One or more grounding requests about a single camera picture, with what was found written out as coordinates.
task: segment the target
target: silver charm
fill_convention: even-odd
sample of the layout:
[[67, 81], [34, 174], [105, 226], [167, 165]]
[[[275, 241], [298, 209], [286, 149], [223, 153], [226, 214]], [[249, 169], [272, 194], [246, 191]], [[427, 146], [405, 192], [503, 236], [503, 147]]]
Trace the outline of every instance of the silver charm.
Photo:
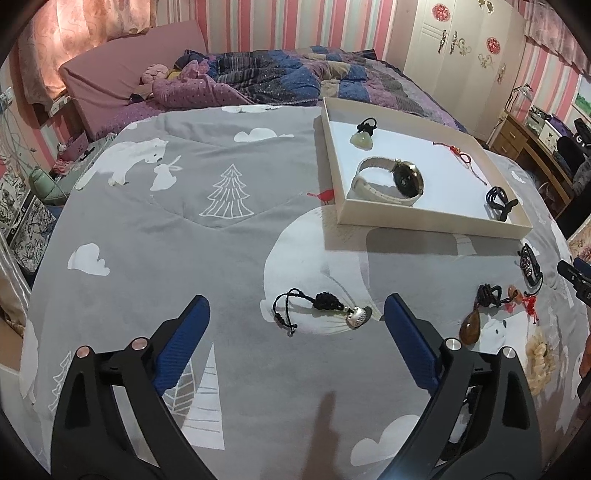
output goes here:
[[367, 322], [370, 317], [371, 309], [369, 307], [365, 307], [364, 309], [360, 307], [353, 307], [352, 309], [349, 309], [347, 313], [347, 325], [349, 325], [351, 328], [359, 328], [365, 322]]

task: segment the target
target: christmas tree print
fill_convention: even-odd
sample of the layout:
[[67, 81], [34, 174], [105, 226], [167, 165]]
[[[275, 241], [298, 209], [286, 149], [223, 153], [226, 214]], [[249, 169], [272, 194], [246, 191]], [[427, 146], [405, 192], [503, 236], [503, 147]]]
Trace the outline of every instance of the christmas tree print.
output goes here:
[[162, 396], [164, 403], [166, 403], [179, 427], [183, 426], [184, 419], [189, 413], [194, 394], [195, 377], [193, 375], [193, 365], [189, 360], [176, 386], [165, 391]]
[[240, 181], [242, 174], [234, 164], [220, 175], [223, 180], [217, 182], [213, 187], [217, 190], [213, 192], [208, 200], [212, 204], [199, 215], [202, 217], [217, 217], [225, 219], [242, 218], [253, 215], [254, 213], [244, 206], [242, 201], [250, 195], [242, 190], [246, 185]]
[[213, 344], [207, 357], [201, 383], [197, 387], [181, 431], [194, 447], [225, 449], [222, 429], [222, 405], [220, 403], [216, 354]]
[[66, 376], [68, 374], [68, 369], [70, 368], [70, 364], [72, 363], [72, 352], [68, 352], [66, 357], [61, 361], [60, 367], [61, 372], [53, 377], [53, 380], [57, 382], [57, 386], [51, 391], [56, 397], [56, 399], [52, 402], [51, 405], [48, 406], [51, 412], [54, 412], [57, 407], [57, 403], [60, 401], [60, 393], [61, 388], [64, 386], [64, 381], [66, 380]]

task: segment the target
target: bed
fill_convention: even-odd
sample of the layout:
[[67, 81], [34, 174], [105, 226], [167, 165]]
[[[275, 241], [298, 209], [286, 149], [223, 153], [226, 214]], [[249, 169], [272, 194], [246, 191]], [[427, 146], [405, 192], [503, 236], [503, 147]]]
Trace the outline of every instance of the bed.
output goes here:
[[[570, 253], [535, 186], [489, 155], [534, 225], [527, 242], [544, 272], [536, 311], [558, 366], [535, 397], [548, 461], [578, 405], [586, 310], [556, 274]], [[429, 398], [379, 321], [386, 297], [400, 293], [445, 338], [457, 336], [478, 284], [526, 289], [518, 241], [337, 225], [316, 106], [162, 113], [128, 125], [85, 176], [48, 245], [25, 331], [19, 431], [46, 466], [76, 349], [151, 336], [201, 294], [210, 325], [163, 400], [211, 471], [377, 478]], [[295, 302], [289, 338], [271, 306], [290, 287], [374, 314], [351, 330]], [[508, 343], [521, 352], [534, 331], [519, 305], [481, 320], [482, 351]], [[136, 452], [151, 460], [125, 394], [116, 395]]]
[[[204, 70], [187, 65], [187, 58], [202, 59]], [[184, 67], [182, 80], [158, 80], [152, 99], [129, 105], [152, 64]], [[109, 41], [64, 63], [59, 72], [92, 140], [171, 110], [243, 103], [314, 106], [325, 96], [382, 105], [465, 131], [402, 72], [378, 61], [373, 50], [312, 46], [212, 54], [195, 21]], [[204, 86], [197, 88], [199, 82]]]

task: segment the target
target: wardrobe door handle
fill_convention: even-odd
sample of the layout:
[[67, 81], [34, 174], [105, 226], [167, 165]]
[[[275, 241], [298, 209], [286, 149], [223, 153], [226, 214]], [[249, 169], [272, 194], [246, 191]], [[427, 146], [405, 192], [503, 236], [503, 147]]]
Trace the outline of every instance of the wardrobe door handle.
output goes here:
[[452, 38], [452, 47], [449, 51], [449, 54], [451, 55], [453, 53], [453, 51], [456, 49], [456, 43], [457, 43], [457, 30], [456, 32], [453, 34], [453, 38]]
[[443, 33], [441, 34], [441, 42], [439, 42], [439, 50], [437, 51], [437, 53], [441, 53], [446, 40], [447, 40], [447, 30], [444, 30]]

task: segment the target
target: red tassel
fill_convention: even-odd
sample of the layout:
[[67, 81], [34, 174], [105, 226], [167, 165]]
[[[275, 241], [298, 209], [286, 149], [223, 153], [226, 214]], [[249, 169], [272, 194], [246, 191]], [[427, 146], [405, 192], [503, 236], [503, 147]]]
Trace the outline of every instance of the red tassel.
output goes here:
[[525, 311], [529, 317], [534, 318], [534, 324], [539, 323], [540, 319], [538, 318], [538, 314], [535, 312], [535, 299], [536, 297], [523, 297], [523, 304], [525, 306]]

